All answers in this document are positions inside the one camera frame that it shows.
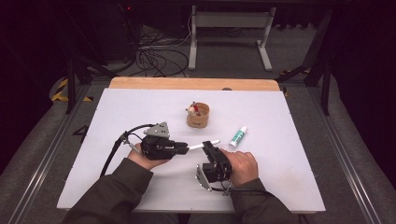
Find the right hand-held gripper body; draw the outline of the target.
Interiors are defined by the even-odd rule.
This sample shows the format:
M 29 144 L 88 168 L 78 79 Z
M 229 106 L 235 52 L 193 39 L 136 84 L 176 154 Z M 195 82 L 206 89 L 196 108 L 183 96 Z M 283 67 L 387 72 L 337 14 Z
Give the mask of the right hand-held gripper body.
M 232 172 L 232 166 L 227 157 L 218 148 L 205 149 L 209 163 L 197 165 L 196 179 L 200 186 L 207 190 L 213 190 L 211 183 L 228 181 Z

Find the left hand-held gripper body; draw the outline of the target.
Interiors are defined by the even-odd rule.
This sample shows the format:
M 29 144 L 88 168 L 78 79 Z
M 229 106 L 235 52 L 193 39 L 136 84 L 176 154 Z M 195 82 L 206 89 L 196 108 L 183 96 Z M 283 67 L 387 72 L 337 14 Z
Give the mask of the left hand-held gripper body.
M 144 131 L 141 142 L 144 156 L 152 161 L 171 160 L 175 156 L 174 142 L 169 139 L 170 133 L 166 122 L 155 124 Z

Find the white pen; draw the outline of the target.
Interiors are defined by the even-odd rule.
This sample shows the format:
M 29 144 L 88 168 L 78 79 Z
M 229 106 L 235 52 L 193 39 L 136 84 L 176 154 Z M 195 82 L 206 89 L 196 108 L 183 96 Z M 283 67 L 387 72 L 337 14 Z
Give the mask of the white pen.
M 220 140 L 213 140 L 213 141 L 206 141 L 206 142 L 210 142 L 212 145 L 216 145 L 220 143 Z M 198 148 L 203 148 L 204 147 L 204 142 L 198 145 L 194 145 L 194 146 L 188 146 L 189 150 L 194 150 L 194 149 L 198 149 Z

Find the tan pen holder with bear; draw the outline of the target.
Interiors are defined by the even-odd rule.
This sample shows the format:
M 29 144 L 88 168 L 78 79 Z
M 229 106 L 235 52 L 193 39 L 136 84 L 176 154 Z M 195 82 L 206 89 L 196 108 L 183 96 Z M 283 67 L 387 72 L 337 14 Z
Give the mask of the tan pen holder with bear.
M 194 108 L 192 107 L 192 104 L 186 109 L 188 115 L 187 115 L 187 124 L 192 127 L 192 128 L 198 128 L 198 129 L 203 129 L 207 126 L 208 120 L 209 120 L 209 106 L 204 103 L 200 102 L 195 102 L 198 107 L 201 116 L 196 116 L 194 112 Z

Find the green and white glue stick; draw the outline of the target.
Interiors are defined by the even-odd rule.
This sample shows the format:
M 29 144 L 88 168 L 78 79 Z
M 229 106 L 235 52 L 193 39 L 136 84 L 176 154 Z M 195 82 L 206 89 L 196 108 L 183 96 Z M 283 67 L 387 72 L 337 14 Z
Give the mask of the green and white glue stick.
M 247 133 L 247 130 L 248 128 L 246 126 L 241 127 L 233 136 L 231 142 L 229 143 L 229 146 L 232 148 L 237 148 L 237 146 Z

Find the person's left hand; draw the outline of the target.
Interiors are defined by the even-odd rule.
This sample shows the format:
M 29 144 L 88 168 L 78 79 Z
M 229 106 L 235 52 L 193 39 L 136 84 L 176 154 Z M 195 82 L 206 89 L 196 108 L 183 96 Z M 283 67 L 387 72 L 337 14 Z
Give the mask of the person's left hand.
M 148 158 L 146 158 L 142 153 L 141 153 L 141 148 L 139 144 L 135 144 L 134 148 L 130 151 L 129 155 L 127 158 L 141 167 L 147 169 L 147 170 L 152 170 L 154 167 L 165 164 L 168 162 L 168 160 L 158 160 L 158 161 L 152 161 Z

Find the person's right hand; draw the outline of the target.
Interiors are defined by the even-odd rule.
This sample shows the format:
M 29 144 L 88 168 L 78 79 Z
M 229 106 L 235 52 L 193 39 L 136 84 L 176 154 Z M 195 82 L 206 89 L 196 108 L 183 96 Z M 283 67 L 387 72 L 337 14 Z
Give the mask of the person's right hand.
M 259 177 L 258 163 L 250 152 L 230 152 L 225 149 L 223 154 L 232 166 L 231 182 L 235 187 L 240 187 Z

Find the white table mat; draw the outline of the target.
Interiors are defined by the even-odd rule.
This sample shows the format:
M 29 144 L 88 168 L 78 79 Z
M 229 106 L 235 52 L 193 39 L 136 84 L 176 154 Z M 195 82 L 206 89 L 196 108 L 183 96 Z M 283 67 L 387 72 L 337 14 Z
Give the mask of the white table mat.
M 192 102 L 209 106 L 203 129 L 187 124 Z M 137 143 L 148 123 L 166 122 L 174 141 L 191 146 L 220 140 L 226 148 L 243 126 L 247 134 L 237 146 L 259 164 L 260 179 L 294 213 L 321 212 L 322 201 L 286 99 L 281 91 L 104 90 L 90 128 L 69 173 L 58 208 L 69 209 L 101 173 L 110 174 L 130 148 L 115 149 L 115 141 L 134 130 Z M 154 168 L 147 192 L 138 205 L 144 212 L 230 212 L 230 198 L 218 189 L 207 190 L 195 178 L 197 165 L 207 161 L 200 149 L 177 155 Z

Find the black metal stand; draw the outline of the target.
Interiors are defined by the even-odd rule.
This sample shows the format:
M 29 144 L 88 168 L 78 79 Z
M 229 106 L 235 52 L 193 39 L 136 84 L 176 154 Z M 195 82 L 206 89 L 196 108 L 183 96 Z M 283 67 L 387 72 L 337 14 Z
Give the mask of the black metal stand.
M 331 82 L 331 72 L 328 59 L 322 53 L 322 42 L 326 35 L 328 25 L 331 21 L 332 10 L 326 9 L 323 19 L 319 23 L 317 32 L 311 42 L 311 45 L 306 53 L 303 63 L 297 68 L 286 72 L 284 75 L 276 78 L 276 82 L 282 83 L 286 80 L 295 77 L 296 75 L 302 73 L 306 69 L 310 69 L 307 77 L 304 80 L 306 87 L 314 87 L 318 84 L 319 80 L 322 79 L 321 84 L 321 95 L 320 95 L 320 106 L 323 113 L 329 116 L 329 92 L 330 92 L 330 82 Z
M 88 72 L 88 67 L 108 76 L 116 77 L 117 75 L 110 70 L 104 68 L 99 63 L 77 53 L 75 50 L 66 49 L 64 51 L 67 63 L 67 89 L 68 89 L 68 107 L 66 110 L 67 114 L 70 114 L 77 104 L 77 94 L 76 94 L 76 78 L 82 85 L 89 85 L 92 82 L 92 77 Z

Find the yellow black hazard tape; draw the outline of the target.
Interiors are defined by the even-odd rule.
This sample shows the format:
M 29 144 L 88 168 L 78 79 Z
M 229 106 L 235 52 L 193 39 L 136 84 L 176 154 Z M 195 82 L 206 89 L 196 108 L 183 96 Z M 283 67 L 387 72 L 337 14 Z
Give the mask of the yellow black hazard tape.
M 67 78 L 65 77 L 59 84 L 59 87 L 57 88 L 57 90 L 55 91 L 53 96 L 51 97 L 52 102 L 55 102 L 55 101 L 67 102 L 68 101 L 68 97 L 63 96 L 63 90 L 65 89 L 66 85 L 67 85 Z

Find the black computer tower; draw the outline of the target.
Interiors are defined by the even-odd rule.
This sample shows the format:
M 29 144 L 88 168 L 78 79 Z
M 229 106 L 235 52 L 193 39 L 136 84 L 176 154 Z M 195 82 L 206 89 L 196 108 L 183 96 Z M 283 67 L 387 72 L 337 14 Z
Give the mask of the black computer tower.
M 135 62 L 134 33 L 120 4 L 104 5 L 103 40 L 104 56 L 109 61 Z

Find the white-legged desk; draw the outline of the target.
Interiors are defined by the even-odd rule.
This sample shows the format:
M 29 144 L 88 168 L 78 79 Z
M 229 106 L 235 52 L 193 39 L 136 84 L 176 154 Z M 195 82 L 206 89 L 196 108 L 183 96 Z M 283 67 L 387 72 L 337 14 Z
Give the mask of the white-legged desk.
M 199 11 L 197 6 L 191 7 L 190 21 L 190 56 L 188 68 L 194 70 L 197 59 L 197 29 L 198 28 L 262 28 L 263 36 L 256 41 L 266 71 L 272 71 L 266 43 L 276 14 L 276 8 L 271 7 L 267 12 L 206 12 Z

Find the metal floor rail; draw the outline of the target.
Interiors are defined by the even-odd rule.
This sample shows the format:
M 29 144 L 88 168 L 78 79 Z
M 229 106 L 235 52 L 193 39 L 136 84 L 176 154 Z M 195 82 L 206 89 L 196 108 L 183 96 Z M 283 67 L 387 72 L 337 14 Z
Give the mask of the metal floor rail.
M 64 114 L 60 127 L 58 128 L 49 147 L 47 148 L 43 159 L 40 161 L 38 167 L 33 172 L 29 184 L 24 193 L 22 194 L 21 199 L 19 200 L 19 203 L 14 209 L 14 212 L 8 220 L 7 224 L 22 224 L 33 201 L 35 200 L 37 193 L 39 192 L 45 178 L 47 177 L 50 167 L 53 164 L 53 161 L 55 160 L 58 151 L 60 150 L 60 145 L 64 140 L 65 133 L 67 132 L 89 88 L 90 85 L 82 85 L 80 87 L 77 94 L 77 101 L 75 102 L 74 107 L 70 110 L 68 114 Z
M 334 153 L 339 161 L 342 170 L 346 176 L 346 180 L 348 185 L 350 186 L 355 199 L 361 209 L 361 212 L 366 220 L 367 224 L 383 224 L 381 221 L 374 204 L 372 203 L 366 187 L 364 187 L 360 176 L 358 175 L 354 165 L 352 164 L 351 159 L 347 155 L 347 151 L 345 145 L 343 144 L 338 132 L 336 131 L 332 119 L 330 116 L 327 116 L 324 113 L 324 110 L 321 105 L 320 96 L 318 91 L 315 88 L 308 87 L 308 94 L 310 95 L 311 100 L 313 101 L 316 109 L 318 110 L 321 119 L 323 120 L 327 132 L 331 138 Z

